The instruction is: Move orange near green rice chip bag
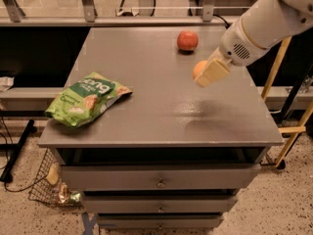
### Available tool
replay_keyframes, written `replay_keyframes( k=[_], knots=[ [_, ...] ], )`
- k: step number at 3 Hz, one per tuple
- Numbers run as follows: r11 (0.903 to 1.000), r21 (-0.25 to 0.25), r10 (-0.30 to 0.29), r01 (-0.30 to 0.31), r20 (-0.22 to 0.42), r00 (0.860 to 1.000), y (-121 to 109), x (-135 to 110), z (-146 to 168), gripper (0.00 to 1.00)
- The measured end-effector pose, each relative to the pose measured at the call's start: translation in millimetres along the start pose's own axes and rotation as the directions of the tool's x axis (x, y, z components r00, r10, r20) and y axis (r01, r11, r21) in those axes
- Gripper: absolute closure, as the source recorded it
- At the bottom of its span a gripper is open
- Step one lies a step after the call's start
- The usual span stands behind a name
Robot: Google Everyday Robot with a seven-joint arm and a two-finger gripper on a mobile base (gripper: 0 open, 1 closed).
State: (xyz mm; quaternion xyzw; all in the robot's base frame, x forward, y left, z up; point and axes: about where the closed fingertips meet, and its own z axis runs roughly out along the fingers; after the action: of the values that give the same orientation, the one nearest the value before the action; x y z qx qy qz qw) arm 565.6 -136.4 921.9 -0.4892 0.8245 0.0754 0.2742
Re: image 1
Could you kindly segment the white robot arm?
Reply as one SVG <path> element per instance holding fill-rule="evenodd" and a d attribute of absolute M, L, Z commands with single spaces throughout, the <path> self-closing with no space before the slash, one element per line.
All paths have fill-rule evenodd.
<path fill-rule="evenodd" d="M 248 66 L 287 37 L 313 26 L 313 0 L 257 0 L 224 32 L 218 48 L 193 70 L 206 87 L 226 77 L 232 66 Z"/>

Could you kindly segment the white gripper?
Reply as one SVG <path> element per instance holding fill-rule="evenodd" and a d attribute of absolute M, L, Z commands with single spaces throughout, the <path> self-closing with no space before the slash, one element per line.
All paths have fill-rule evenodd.
<path fill-rule="evenodd" d="M 200 87 L 206 87 L 230 74 L 231 63 L 249 66 L 263 57 L 270 48 L 260 34 L 249 31 L 243 19 L 236 20 L 221 37 L 219 49 L 206 60 L 202 75 L 194 79 Z"/>

